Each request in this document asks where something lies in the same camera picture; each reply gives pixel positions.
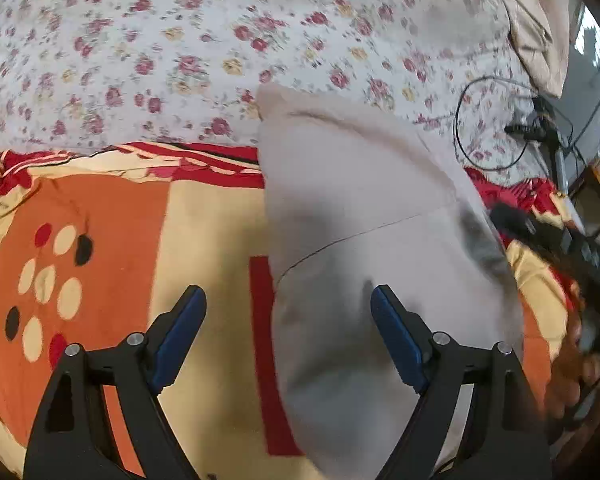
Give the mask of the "person's right hand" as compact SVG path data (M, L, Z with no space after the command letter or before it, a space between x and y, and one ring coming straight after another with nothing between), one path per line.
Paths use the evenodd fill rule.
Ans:
M545 391L545 411L556 419L562 419L567 408L573 408L580 400L583 382L592 387L600 379L600 354L583 354L578 348L581 333L580 315L570 312L565 337L562 338L558 355L550 369L550 382ZM596 387L595 400L582 426L595 428L600 423L600 382Z

